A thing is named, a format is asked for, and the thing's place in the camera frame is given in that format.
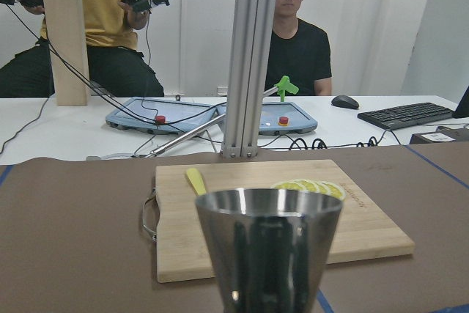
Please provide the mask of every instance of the white table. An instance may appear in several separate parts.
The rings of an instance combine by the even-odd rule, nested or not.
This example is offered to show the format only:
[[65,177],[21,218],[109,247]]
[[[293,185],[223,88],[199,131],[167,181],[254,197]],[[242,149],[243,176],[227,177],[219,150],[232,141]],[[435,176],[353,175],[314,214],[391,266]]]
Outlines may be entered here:
[[[308,146],[313,140],[322,139],[328,146],[343,144],[366,143],[375,136],[380,139],[383,134],[377,128],[357,118],[361,111],[371,111],[391,106],[418,102],[433,102],[451,109],[456,103],[437,96],[383,96],[383,97],[354,97],[359,103],[358,110],[337,108],[330,104],[332,97],[287,97],[286,100],[295,102],[318,121],[315,131],[305,134],[292,134],[293,139],[301,137]],[[118,98],[124,103],[127,98]],[[220,97],[184,98],[184,101],[216,104],[224,101]],[[278,97],[268,97],[265,101],[278,101]],[[0,144],[12,137],[17,130],[34,119],[45,99],[20,98],[0,99]],[[89,156],[100,158],[128,157],[148,141],[152,135],[137,130],[117,130],[107,126],[106,115],[114,110],[107,102],[99,97],[91,97],[88,106],[70,107],[57,106],[54,98],[45,105],[43,115],[21,132],[7,146],[0,155],[0,165],[10,165],[27,161],[37,157],[49,157],[66,161],[84,161]],[[469,118],[449,119],[436,123],[457,123],[462,127],[469,123]],[[402,144],[408,144],[413,133],[434,131],[435,126],[418,126],[395,131]],[[211,139],[223,141],[220,128],[209,128]],[[171,141],[177,135],[157,135],[149,144],[139,150],[139,154],[147,154],[150,150]],[[262,146],[272,141],[273,136],[260,136],[258,145]],[[285,149],[292,141],[285,136],[268,146],[273,149]],[[390,133],[384,135],[380,145],[398,144]],[[201,139],[185,141],[169,151],[164,156],[184,155],[195,152],[219,152],[220,144],[212,144]]]

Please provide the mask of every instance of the cutting board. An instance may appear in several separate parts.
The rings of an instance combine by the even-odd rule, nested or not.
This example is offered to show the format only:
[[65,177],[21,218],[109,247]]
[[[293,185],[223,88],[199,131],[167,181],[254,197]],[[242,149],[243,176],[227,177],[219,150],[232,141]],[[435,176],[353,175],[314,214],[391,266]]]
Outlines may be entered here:
[[270,188],[296,178],[326,180],[347,192],[328,263],[412,254],[414,242],[333,161],[266,161],[158,166],[157,279],[159,282],[213,277],[185,170],[196,167],[208,192]]

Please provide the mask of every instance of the man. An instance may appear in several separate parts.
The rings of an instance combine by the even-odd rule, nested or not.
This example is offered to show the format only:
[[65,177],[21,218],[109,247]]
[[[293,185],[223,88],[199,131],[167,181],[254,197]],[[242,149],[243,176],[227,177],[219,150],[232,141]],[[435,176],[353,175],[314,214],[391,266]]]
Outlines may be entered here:
[[[117,97],[164,96],[155,72],[136,51],[134,30],[147,25],[149,11],[134,12],[120,0],[83,0],[83,7],[90,79]],[[25,8],[47,17],[41,6]],[[48,97],[54,92],[45,18],[35,47],[0,69],[0,97]]]
[[328,36],[297,18],[302,1],[276,0],[265,89],[286,75],[300,89],[298,95],[331,95]]

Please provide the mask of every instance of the black mouse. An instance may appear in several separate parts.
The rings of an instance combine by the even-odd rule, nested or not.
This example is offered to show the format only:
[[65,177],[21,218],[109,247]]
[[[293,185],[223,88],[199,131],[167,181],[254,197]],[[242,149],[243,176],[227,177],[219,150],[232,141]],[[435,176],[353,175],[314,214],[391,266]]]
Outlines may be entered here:
[[348,108],[348,109],[358,109],[360,106],[358,102],[349,97],[348,95],[338,95],[330,102],[333,106],[338,106],[339,108]]

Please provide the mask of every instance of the man wearing glasses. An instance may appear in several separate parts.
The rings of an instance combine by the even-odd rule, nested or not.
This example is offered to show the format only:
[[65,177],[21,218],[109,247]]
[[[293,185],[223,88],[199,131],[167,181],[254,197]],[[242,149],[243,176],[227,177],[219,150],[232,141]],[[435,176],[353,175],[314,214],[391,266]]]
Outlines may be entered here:
[[265,89],[286,75],[300,89],[298,95],[331,95],[328,35],[297,18],[302,1],[276,0]]

